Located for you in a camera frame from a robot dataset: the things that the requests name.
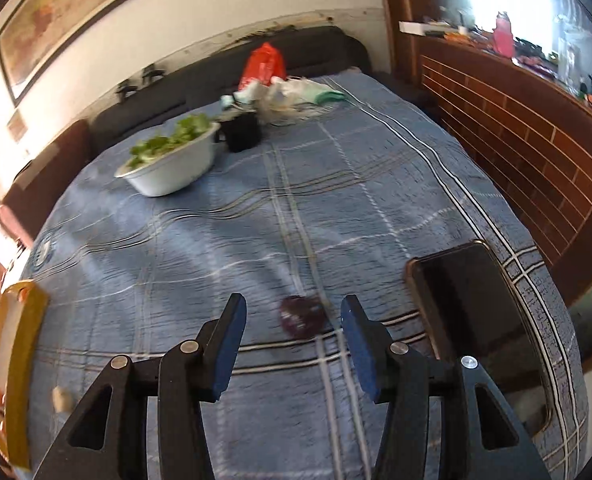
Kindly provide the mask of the dark purple plum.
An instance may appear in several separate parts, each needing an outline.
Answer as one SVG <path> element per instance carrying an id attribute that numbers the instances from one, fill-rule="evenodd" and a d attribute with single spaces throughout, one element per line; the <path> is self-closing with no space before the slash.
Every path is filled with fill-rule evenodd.
<path id="1" fill-rule="evenodd" d="M 310 339 L 323 332 L 327 316 L 317 297 L 288 296 L 279 305 L 279 322 L 287 335 Z"/>

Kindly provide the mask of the small pale fruit chunk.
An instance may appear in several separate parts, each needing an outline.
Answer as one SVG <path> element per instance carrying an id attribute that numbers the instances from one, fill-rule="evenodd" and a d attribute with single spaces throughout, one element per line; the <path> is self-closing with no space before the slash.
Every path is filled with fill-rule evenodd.
<path id="1" fill-rule="evenodd" d="M 73 396 L 67 388 L 56 386 L 52 391 L 52 402 L 57 414 L 71 413 L 73 410 Z"/>

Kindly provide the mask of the yellow cardboard tray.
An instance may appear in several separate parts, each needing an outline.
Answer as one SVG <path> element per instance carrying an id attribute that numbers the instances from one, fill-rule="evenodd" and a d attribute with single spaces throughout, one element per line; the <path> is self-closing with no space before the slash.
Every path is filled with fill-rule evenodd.
<path id="1" fill-rule="evenodd" d="M 29 392 L 33 357 L 49 296 L 23 280 L 0 295 L 0 456 L 15 468 L 31 469 L 28 439 Z"/>

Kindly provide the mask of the blue plaid tablecloth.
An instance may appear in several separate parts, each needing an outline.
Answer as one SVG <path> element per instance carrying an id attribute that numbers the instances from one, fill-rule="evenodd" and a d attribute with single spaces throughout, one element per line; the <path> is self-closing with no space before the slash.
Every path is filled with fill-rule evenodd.
<path id="1" fill-rule="evenodd" d="M 34 463 L 64 425 L 55 388 L 79 398 L 113 356 L 161 356 L 238 292 L 248 308 L 241 351 L 229 388 L 203 408 L 215 474 L 364 479 L 386 410 L 361 390 L 337 325 L 295 341 L 279 304 L 313 296 L 338 318 L 354 294 L 392 336 L 428 352 L 404 267 L 484 240 L 523 298 L 550 382 L 536 447 L 553 478 L 581 471 L 588 399 L 576 334 L 529 224 L 418 108 L 361 73 L 329 83 L 345 102 L 271 125 L 181 192 L 147 198 L 117 178 L 130 141 L 73 180 L 23 272 L 49 296 L 30 389 Z"/>

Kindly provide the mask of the white bowl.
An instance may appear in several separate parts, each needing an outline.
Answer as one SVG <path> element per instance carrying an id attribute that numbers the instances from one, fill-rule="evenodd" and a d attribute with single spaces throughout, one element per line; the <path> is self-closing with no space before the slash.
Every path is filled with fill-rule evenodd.
<path id="1" fill-rule="evenodd" d="M 217 154 L 219 133 L 220 124 L 211 122 L 209 128 L 195 140 L 137 167 L 125 162 L 113 175 L 125 180 L 146 197 L 161 197 L 180 191 L 211 169 Z"/>

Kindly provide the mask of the black mug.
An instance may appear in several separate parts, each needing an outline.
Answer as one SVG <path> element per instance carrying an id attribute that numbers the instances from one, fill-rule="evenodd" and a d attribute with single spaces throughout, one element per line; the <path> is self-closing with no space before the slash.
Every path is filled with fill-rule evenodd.
<path id="1" fill-rule="evenodd" d="M 240 153 L 257 146 L 262 140 L 258 115 L 253 110 L 226 110 L 217 123 L 215 142 L 224 143 L 230 153 Z"/>

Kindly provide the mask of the green lettuce leaves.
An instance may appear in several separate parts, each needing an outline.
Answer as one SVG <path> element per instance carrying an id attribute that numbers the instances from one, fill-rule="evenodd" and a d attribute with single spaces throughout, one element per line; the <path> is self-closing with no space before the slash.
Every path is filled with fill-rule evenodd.
<path id="1" fill-rule="evenodd" d="M 169 136 L 156 134 L 134 145 L 130 150 L 131 158 L 128 161 L 128 169 L 142 167 L 185 144 L 189 144 L 189 142 L 193 142 L 203 136 L 211 125 L 212 122 L 206 114 L 189 115 L 180 119 Z"/>

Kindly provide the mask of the brick pattern counter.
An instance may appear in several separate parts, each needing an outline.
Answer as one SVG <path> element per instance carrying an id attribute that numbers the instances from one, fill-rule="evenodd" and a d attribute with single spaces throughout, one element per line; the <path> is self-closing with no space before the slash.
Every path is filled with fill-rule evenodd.
<path id="1" fill-rule="evenodd" d="M 573 304 L 592 286 L 592 110 L 507 58 L 395 29 L 397 63 L 436 100 Z"/>

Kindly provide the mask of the white gloves pile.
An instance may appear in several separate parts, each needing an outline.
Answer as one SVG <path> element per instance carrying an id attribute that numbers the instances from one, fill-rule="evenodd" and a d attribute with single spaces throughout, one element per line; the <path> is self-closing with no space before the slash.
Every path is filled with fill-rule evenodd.
<path id="1" fill-rule="evenodd" d="M 291 125 L 331 112 L 347 100 L 343 91 L 313 79 L 273 76 L 268 84 L 253 79 L 241 90 L 221 96 L 218 120 L 251 114 L 261 125 Z"/>

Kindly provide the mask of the red plastic bag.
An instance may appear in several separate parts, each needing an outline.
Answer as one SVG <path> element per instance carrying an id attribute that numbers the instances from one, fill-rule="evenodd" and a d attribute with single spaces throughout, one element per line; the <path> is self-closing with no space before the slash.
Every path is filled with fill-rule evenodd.
<path id="1" fill-rule="evenodd" d="M 287 78 L 287 69 L 283 55 L 269 42 L 264 42 L 250 53 L 241 80 L 239 90 L 244 90 L 253 82 L 269 86 L 274 77 Z"/>

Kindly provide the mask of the black sofa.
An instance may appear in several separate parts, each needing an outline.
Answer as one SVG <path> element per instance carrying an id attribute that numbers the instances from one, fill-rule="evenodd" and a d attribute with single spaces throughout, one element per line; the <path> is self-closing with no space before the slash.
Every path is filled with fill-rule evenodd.
<path id="1" fill-rule="evenodd" d="M 232 93 L 238 87 L 251 52 L 266 42 L 279 50 L 289 76 L 335 75 L 351 67 L 372 73 L 366 47 L 340 28 L 290 26 L 182 67 L 107 108 L 90 126 L 92 155 L 98 156 L 139 130 L 160 125 Z"/>

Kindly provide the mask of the pink bottle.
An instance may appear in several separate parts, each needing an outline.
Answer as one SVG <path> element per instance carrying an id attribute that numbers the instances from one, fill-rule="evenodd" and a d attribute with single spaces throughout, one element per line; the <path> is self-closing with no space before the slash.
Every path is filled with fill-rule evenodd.
<path id="1" fill-rule="evenodd" d="M 514 58 L 515 47 L 512 33 L 512 25 L 506 12 L 498 12 L 496 26 L 492 31 L 494 37 L 494 52 L 503 58 Z"/>

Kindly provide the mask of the framed wall painting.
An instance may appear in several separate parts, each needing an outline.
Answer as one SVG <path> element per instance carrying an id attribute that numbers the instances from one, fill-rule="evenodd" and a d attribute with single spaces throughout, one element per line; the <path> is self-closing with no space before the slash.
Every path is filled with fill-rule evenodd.
<path id="1" fill-rule="evenodd" d="M 0 29 L 0 69 L 14 104 L 76 36 L 125 0 L 20 0 Z"/>

